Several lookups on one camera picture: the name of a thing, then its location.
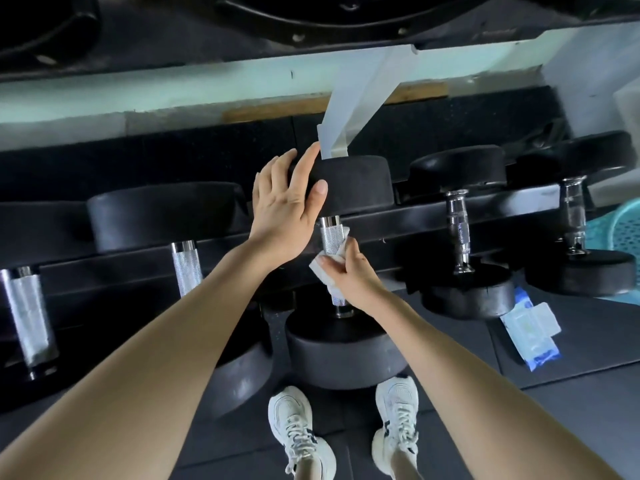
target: wet wipes package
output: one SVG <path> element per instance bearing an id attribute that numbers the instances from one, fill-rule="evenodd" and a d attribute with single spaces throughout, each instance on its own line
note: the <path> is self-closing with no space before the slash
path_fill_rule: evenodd
<path id="1" fill-rule="evenodd" d="M 551 337 L 561 329 L 548 304 L 533 306 L 527 292 L 517 287 L 516 306 L 500 319 L 530 371 L 560 358 L 560 351 Z"/>

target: right hand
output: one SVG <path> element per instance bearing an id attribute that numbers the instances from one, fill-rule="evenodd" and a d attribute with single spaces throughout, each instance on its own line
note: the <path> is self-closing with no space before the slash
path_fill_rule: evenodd
<path id="1" fill-rule="evenodd" d="M 346 262 L 340 264 L 330 257 L 321 256 L 319 264 L 350 304 L 371 315 L 368 308 L 374 304 L 375 298 L 384 296 L 389 291 L 352 237 L 347 238 L 345 259 Z"/>

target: hand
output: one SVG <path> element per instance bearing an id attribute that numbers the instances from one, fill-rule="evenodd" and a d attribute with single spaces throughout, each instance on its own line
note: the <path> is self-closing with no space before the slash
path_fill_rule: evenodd
<path id="1" fill-rule="evenodd" d="M 352 237 L 347 238 L 344 264 L 327 256 L 320 256 L 319 262 L 347 301 L 364 313 L 371 315 L 368 308 L 375 306 L 375 298 L 389 293 Z"/>
<path id="2" fill-rule="evenodd" d="M 247 242 L 258 247 L 270 271 L 297 257 L 311 239 L 328 190 L 326 181 L 319 180 L 305 201 L 309 173 L 319 151 L 318 142 L 309 147 L 289 185 L 288 170 L 298 154 L 295 149 L 275 157 L 255 176 L 253 224 Z"/>

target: fingernail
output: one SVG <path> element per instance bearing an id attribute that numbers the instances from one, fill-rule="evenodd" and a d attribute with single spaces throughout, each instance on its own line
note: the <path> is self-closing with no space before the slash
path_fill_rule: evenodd
<path id="1" fill-rule="evenodd" d="M 320 195 L 324 195 L 327 190 L 329 190 L 329 184 L 326 183 L 326 180 L 318 180 L 316 183 L 316 191 Z"/>

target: sneaker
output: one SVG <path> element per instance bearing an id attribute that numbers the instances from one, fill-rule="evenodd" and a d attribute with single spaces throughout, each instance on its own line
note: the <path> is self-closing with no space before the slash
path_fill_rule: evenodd
<path id="1" fill-rule="evenodd" d="M 396 450 L 407 453 L 417 469 L 418 432 L 415 430 L 418 414 L 418 388 L 411 377 L 394 377 L 378 384 L 376 405 L 383 427 L 376 431 L 371 444 L 371 455 L 377 468 L 395 478 L 391 457 Z"/>
<path id="2" fill-rule="evenodd" d="M 286 387 L 269 400 L 269 425 L 289 457 L 286 473 L 295 474 L 303 458 L 316 458 L 320 460 L 322 480 L 333 480 L 335 455 L 324 439 L 316 438 L 311 405 L 300 389 Z"/>

